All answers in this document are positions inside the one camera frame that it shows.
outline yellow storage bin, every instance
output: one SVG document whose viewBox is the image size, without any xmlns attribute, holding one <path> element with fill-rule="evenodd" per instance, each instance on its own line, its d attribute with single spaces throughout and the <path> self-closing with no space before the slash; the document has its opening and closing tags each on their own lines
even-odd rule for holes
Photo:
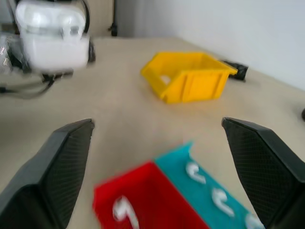
<svg viewBox="0 0 305 229">
<path fill-rule="evenodd" d="M 219 98 L 237 70 L 202 52 L 160 52 L 141 70 L 166 103 Z"/>
</svg>

